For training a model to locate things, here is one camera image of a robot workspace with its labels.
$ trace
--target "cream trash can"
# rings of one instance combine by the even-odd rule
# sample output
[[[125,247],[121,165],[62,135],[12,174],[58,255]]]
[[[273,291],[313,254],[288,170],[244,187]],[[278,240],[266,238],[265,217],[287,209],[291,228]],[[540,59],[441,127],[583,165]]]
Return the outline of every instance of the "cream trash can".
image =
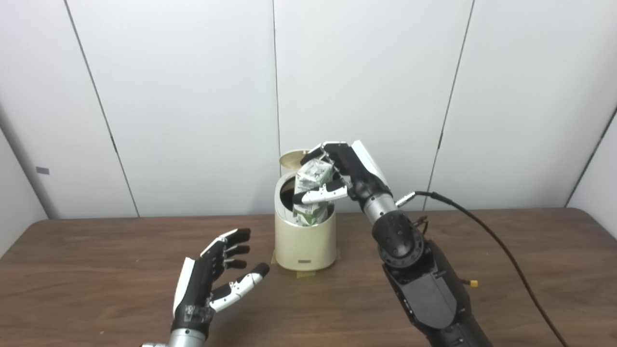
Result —
[[[324,269],[336,259],[336,213],[334,205],[328,209],[328,219],[318,225],[302,227],[293,222],[294,188],[296,172],[302,166],[304,149],[283,154],[279,162],[294,170],[284,174],[276,183],[275,205],[275,257],[276,262],[288,270],[313,271]]]

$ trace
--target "crumpled carton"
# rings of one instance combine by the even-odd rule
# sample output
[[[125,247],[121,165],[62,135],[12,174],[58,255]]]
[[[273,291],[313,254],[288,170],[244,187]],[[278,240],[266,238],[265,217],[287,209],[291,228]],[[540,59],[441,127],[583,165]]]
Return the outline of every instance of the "crumpled carton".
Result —
[[[321,187],[330,182],[334,175],[332,164],[319,159],[312,159],[304,164],[296,173],[294,194],[303,193],[313,188]],[[294,204],[294,218],[297,225],[309,227],[323,223],[328,219],[329,202],[316,204]]]

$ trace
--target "black robot forearm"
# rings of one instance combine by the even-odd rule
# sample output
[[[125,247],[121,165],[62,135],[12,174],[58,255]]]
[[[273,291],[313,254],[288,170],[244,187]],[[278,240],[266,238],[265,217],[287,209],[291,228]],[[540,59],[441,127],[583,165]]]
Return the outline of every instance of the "black robot forearm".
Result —
[[[402,211],[373,225],[383,269],[410,322],[433,347],[492,347],[469,295],[443,252]]]

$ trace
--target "wooden table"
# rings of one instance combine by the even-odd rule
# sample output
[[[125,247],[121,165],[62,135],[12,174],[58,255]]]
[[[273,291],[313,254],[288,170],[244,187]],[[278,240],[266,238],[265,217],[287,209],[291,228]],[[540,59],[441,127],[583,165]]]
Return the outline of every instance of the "wooden table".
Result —
[[[417,218],[420,213],[412,213]],[[496,243],[464,215],[427,212],[436,240],[470,288],[497,347],[559,346]],[[617,346],[617,241],[577,209],[478,211],[518,258],[571,346]],[[0,346],[129,346],[167,342],[185,256],[252,228],[249,266],[270,262],[273,217],[52,220],[32,225],[0,260]],[[381,270],[370,224],[337,221],[341,260],[314,277],[273,265],[215,316],[207,346],[428,346]],[[220,283],[235,278],[229,270]]]

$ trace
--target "white wall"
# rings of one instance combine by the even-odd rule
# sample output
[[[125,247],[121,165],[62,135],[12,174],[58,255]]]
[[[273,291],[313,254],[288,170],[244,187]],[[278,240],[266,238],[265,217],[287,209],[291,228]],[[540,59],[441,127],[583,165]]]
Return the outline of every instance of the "white wall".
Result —
[[[62,1],[0,2],[0,121],[50,217],[136,216]]]
[[[140,215],[272,212],[272,1],[68,3]]]
[[[0,257],[30,224],[42,219],[47,215],[0,130]]]
[[[616,17],[614,1],[476,1],[431,190],[563,207],[617,103]]]
[[[477,0],[458,75],[471,0],[68,4],[143,216],[269,213],[281,151],[356,139],[396,196],[437,156],[468,208],[559,207],[616,103],[612,1]],[[51,217],[138,215],[62,1],[0,3],[0,123]]]
[[[274,3],[281,151],[360,139],[395,195],[425,190],[471,1]]]
[[[568,207],[582,209],[617,238],[617,124],[612,122]]]

